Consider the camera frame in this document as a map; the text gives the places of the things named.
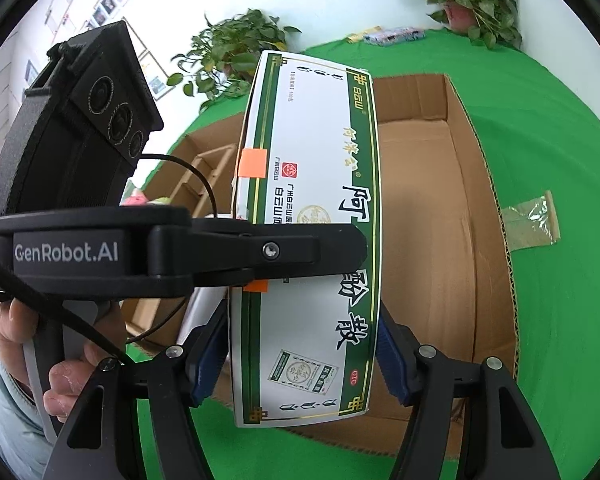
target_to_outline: black cable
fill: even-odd
[[[177,314],[177,312],[184,306],[185,303],[187,303],[187,300],[190,298],[190,296],[187,296],[186,298],[184,298],[179,304],[178,306],[176,306],[176,308],[174,308],[168,315],[167,317],[165,317],[160,323],[158,323],[155,326],[152,326],[149,330],[145,330],[144,332],[142,332],[140,335],[137,335],[135,337],[130,337],[129,339],[126,340],[126,344],[129,343],[136,343],[142,339],[144,339],[145,337],[151,335],[154,332],[157,332],[158,330],[160,330],[163,326],[165,326],[169,320],[175,316]]]
[[[60,322],[65,326],[72,328],[81,336],[94,342],[105,352],[117,357],[124,364],[133,364],[131,357],[125,354],[123,350],[115,346],[109,339],[104,337],[93,326],[75,315],[73,312],[62,307],[62,303],[46,297],[45,294],[38,292],[35,288],[27,285],[11,271],[5,269],[0,264],[0,288],[7,291],[14,298],[18,298],[29,308],[35,310],[41,316]]]
[[[211,202],[211,209],[214,212],[214,217],[218,218],[218,206],[216,205],[216,196],[214,195],[214,190],[211,189],[211,184],[209,184],[209,181],[199,169],[194,168],[185,160],[182,160],[181,158],[178,158],[177,156],[173,155],[160,155],[158,153],[141,153],[140,158],[145,158],[149,160],[168,160],[169,162],[175,162],[176,164],[187,168],[191,173],[193,173],[196,177],[200,179],[200,182],[202,182],[202,185],[205,187],[206,192],[209,195],[209,202]]]

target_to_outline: orange sticker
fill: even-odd
[[[242,290],[244,292],[267,292],[269,280],[253,280],[251,283],[247,283]]]
[[[267,176],[267,150],[261,148],[244,148],[240,152],[238,176],[265,178]]]

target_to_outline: pink object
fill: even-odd
[[[452,31],[459,34],[466,34],[469,27],[478,25],[478,21],[475,19],[474,12],[471,9],[467,9],[453,0],[447,0],[444,7]]]
[[[144,193],[139,189],[135,189],[131,193],[130,197],[125,198],[125,200],[122,202],[122,205],[144,205],[147,202],[149,201]]]

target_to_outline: white wall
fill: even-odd
[[[74,0],[70,14],[78,28],[90,17],[97,1]],[[20,25],[22,45],[14,53],[14,84],[22,84],[27,56],[36,60],[37,68],[43,65],[53,41],[42,24],[47,7],[48,0],[40,1]],[[176,67],[170,58],[188,50],[190,37],[205,27],[205,12],[216,22],[248,7],[280,16],[282,25],[300,28],[303,33],[291,41],[296,50],[373,25],[437,27],[426,16],[432,8],[424,0],[129,0],[114,18],[125,16],[158,63],[171,73]],[[526,52],[569,86],[600,118],[600,48],[580,20],[561,0],[520,0],[520,22]],[[151,136],[146,151],[166,151],[197,116],[203,100],[187,98],[177,88],[158,101],[165,128]],[[141,161],[135,183],[141,185],[153,167],[154,162]]]
[[[563,0],[518,0],[518,10],[524,51],[600,119],[600,46],[587,27]]]

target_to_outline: blue gripper pad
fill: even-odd
[[[378,320],[376,358],[389,393],[397,397],[401,405],[407,406],[410,398],[407,386],[407,367],[390,332],[387,330],[382,316]]]
[[[205,327],[199,326],[193,330],[202,331]],[[228,331],[226,325],[212,335],[208,345],[202,352],[198,362],[198,373],[191,391],[193,407],[197,408],[202,401],[211,396],[222,371],[222,365],[229,352]]]

